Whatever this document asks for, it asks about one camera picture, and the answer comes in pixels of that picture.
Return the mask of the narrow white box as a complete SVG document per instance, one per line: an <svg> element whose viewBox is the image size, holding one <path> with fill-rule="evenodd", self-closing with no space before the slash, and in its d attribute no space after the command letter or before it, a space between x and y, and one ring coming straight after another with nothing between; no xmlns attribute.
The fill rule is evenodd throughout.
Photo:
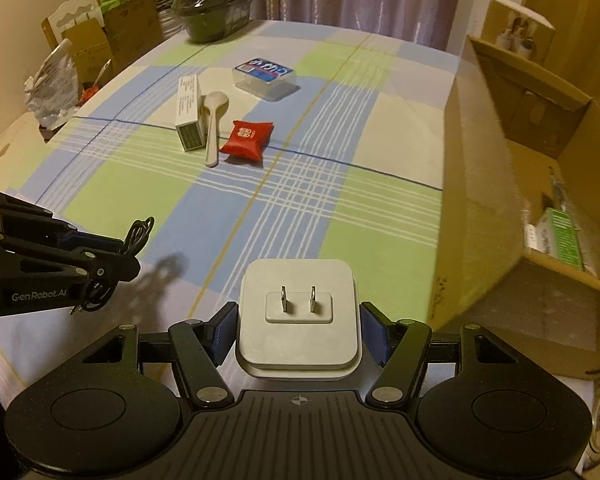
<svg viewBox="0 0 600 480"><path fill-rule="evenodd" d="M184 151L191 152L206 146L206 126L197 74L178 80L174 126Z"/></svg>

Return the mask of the brown cardboard boxes pile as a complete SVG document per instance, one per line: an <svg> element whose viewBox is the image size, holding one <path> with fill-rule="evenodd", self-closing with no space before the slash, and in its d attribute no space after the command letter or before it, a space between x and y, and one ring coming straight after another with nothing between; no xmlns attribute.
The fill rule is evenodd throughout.
<svg viewBox="0 0 600 480"><path fill-rule="evenodd" d="M53 49L67 39L79 87L102 87L163 40L156 0L68 0L41 23Z"/></svg>

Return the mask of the green instant noodle bowl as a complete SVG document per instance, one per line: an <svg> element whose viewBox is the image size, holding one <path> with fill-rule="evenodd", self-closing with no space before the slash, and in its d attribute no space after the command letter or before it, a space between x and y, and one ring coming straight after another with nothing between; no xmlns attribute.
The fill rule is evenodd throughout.
<svg viewBox="0 0 600 480"><path fill-rule="evenodd" d="M253 0L173 0L172 10L194 44L224 39L250 22Z"/></svg>

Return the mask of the large brown cardboard box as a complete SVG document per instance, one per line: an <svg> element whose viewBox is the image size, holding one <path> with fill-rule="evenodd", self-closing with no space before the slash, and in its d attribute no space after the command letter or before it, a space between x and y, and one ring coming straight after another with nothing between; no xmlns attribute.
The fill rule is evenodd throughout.
<svg viewBox="0 0 600 480"><path fill-rule="evenodd" d="M582 271L539 251L546 208L570 215ZM600 376L600 106L472 37L444 109L427 318L440 332L482 325L555 374Z"/></svg>

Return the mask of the white plastic spoon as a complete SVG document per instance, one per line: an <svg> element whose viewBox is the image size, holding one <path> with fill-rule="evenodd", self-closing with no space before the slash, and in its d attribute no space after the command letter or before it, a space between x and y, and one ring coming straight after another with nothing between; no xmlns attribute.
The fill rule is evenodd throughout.
<svg viewBox="0 0 600 480"><path fill-rule="evenodd" d="M219 161L219 112L227 109L228 96L222 91L212 91L204 97L204 108L208 113L206 166L215 167Z"/></svg>

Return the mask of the clear box blue label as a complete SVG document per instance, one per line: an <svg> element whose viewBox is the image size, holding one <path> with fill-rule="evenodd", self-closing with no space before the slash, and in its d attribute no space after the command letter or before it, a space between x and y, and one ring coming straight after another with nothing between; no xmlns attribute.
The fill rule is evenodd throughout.
<svg viewBox="0 0 600 480"><path fill-rule="evenodd" d="M299 89L292 68L265 58L252 58L232 70L234 86L261 100L277 102Z"/></svg>

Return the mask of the white product box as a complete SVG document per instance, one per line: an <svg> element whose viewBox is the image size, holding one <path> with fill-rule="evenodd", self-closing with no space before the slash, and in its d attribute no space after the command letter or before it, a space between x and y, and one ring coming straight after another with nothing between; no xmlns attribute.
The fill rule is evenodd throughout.
<svg viewBox="0 0 600 480"><path fill-rule="evenodd" d="M512 0L474 0L467 35L543 64L555 36L543 15Z"/></svg>

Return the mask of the white power adapter plug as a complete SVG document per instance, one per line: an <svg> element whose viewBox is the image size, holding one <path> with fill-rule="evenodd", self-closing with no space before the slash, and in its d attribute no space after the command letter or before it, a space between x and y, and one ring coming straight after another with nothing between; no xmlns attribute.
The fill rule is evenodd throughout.
<svg viewBox="0 0 600 480"><path fill-rule="evenodd" d="M258 259L238 302L236 359L252 377L336 380L362 360L358 291L337 259Z"/></svg>

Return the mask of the tall green medicine box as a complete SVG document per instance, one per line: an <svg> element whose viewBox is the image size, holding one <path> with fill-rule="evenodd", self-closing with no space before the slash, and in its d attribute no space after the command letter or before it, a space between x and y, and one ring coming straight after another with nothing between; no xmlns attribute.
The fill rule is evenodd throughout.
<svg viewBox="0 0 600 480"><path fill-rule="evenodd" d="M583 262L577 233L570 215L565 211L546 208L535 226L539 251L582 271Z"/></svg>

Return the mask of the red snack packet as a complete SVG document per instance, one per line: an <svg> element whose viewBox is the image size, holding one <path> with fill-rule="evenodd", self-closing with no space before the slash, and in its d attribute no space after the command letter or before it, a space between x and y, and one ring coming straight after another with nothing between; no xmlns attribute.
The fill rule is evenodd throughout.
<svg viewBox="0 0 600 480"><path fill-rule="evenodd" d="M263 162L263 150L268 145L273 129L272 122L234 120L233 129L220 147L220 153L260 165Z"/></svg>

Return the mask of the crumpled plastic bag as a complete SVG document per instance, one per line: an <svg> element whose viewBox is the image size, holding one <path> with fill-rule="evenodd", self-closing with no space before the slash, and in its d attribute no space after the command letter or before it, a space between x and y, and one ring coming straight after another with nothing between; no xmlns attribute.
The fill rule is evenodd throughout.
<svg viewBox="0 0 600 480"><path fill-rule="evenodd" d="M71 118L79 101L79 76L65 38L24 83L24 102L38 124L55 130Z"/></svg>

